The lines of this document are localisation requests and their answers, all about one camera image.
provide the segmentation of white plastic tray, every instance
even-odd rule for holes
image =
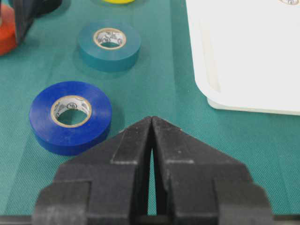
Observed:
[[[300,115],[300,3],[283,1],[186,0],[195,80],[212,107]]]

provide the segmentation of yellow electrical tape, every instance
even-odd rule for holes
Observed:
[[[103,0],[112,4],[126,4],[126,3],[130,3],[133,2],[135,0]]]

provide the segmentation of green table surface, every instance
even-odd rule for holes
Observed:
[[[140,56],[129,71],[99,72],[79,57],[78,33],[103,19],[127,22],[140,33]],[[208,105],[194,80],[184,0],[128,5],[64,0],[35,21],[20,47],[0,57],[0,214],[31,214],[40,189],[69,159],[37,143],[28,115],[40,91],[70,80],[94,84],[110,98],[110,137],[157,115],[245,163],[266,189],[274,213],[300,213],[300,117],[218,111]],[[153,173],[150,187],[153,214]]]

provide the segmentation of tape roll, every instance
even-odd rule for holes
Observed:
[[[92,22],[78,37],[82,59],[100,71],[130,69],[138,58],[141,37],[131,26],[109,20]]]
[[[84,121],[65,125],[58,117],[69,109],[84,112]],[[112,108],[108,97],[84,82],[62,82],[43,90],[33,101],[30,124],[37,141],[50,152],[72,156],[102,142],[109,133]]]
[[[135,0],[103,0],[103,1],[106,1],[106,2],[109,2],[112,4],[127,4],[127,3],[133,2]]]
[[[13,7],[13,1],[14,0],[8,0],[11,7]],[[62,3],[62,0],[42,0],[42,7],[37,13],[37,16],[40,16],[42,14],[50,13],[54,10],[56,10]]]
[[[15,41],[15,13],[14,10],[1,4],[0,18],[0,55],[4,55],[17,47]]]

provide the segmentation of blue electrical tape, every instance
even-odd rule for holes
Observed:
[[[58,117],[69,109],[84,112],[84,121],[66,125]],[[112,108],[108,97],[84,82],[61,82],[43,90],[33,101],[30,123],[37,141],[50,152],[72,156],[102,142],[109,133]]]
[[[141,37],[125,23],[104,20],[85,26],[79,34],[78,44],[81,57],[90,67],[119,72],[135,64]]]

